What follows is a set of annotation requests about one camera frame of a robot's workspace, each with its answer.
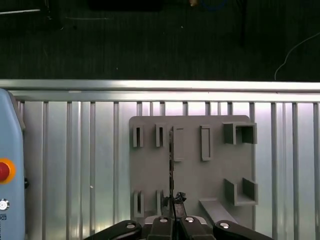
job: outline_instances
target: aluminum rail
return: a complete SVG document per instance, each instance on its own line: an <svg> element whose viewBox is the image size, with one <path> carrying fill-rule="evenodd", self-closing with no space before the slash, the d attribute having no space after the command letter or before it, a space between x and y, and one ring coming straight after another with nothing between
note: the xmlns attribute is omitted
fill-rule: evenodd
<svg viewBox="0 0 320 240"><path fill-rule="evenodd" d="M194 81L194 80L72 80L72 79L0 79L6 90L48 91L182 91L182 92L264 92L320 93L320 83Z"/></svg>

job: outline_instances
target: black object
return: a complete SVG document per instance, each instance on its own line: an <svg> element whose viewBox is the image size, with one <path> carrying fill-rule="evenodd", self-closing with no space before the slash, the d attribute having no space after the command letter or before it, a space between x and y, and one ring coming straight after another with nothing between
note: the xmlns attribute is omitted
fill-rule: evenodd
<svg viewBox="0 0 320 240"><path fill-rule="evenodd" d="M29 187L30 183L28 181L28 178L24 178L24 189L27 189Z"/></svg>
<svg viewBox="0 0 320 240"><path fill-rule="evenodd" d="M173 217L159 216L143 227L136 221L122 221L85 240L273 240L231 221L216 222L211 228L187 216L183 201L173 202L172 207Z"/></svg>
<svg viewBox="0 0 320 240"><path fill-rule="evenodd" d="M59 5L56 0L36 0L37 7L0 9L1 16L43 15L49 19L49 29L62 30L63 25L59 19Z"/></svg>
<svg viewBox="0 0 320 240"><path fill-rule="evenodd" d="M157 12L163 0L87 0L90 9L96 11L139 11Z"/></svg>

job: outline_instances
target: emergency stop button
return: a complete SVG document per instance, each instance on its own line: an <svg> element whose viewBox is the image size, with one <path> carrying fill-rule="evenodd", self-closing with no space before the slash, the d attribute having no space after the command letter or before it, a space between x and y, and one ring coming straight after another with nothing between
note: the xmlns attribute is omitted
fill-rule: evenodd
<svg viewBox="0 0 320 240"><path fill-rule="evenodd" d="M0 182L7 180L9 175L10 175L9 166L4 162L0 162Z"/></svg>

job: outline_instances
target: metal slat wall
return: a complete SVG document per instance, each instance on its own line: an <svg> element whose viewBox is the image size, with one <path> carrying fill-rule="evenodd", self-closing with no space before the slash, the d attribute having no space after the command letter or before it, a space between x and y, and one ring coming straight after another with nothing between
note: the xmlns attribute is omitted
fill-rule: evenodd
<svg viewBox="0 0 320 240"><path fill-rule="evenodd" d="M320 94L308 85L297 86L300 92L269 83L221 92L221 82L206 83L208 91L201 83L192 91L183 91L188 82L180 84L153 92L119 91L119 85L115 91L12 91L26 125L29 240L80 240L129 219L131 117L231 114L257 123L256 230L278 240L320 240Z"/></svg>

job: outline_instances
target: gray plastic panel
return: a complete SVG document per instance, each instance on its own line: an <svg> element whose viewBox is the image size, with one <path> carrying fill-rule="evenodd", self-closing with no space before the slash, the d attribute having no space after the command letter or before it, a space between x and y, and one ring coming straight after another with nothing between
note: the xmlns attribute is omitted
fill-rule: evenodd
<svg viewBox="0 0 320 240"><path fill-rule="evenodd" d="M186 193L187 214L210 223L227 217L253 227L258 186L252 182L252 144L257 137L256 125L247 116L135 116L129 125L133 219L157 215L159 192L169 195L169 131L173 131L174 193ZM139 136L143 147L135 147L137 126L143 126ZM241 134L238 126L250 128L244 128L242 141L235 141ZM232 142L226 144L230 133ZM137 200L137 194L143 199Z"/></svg>

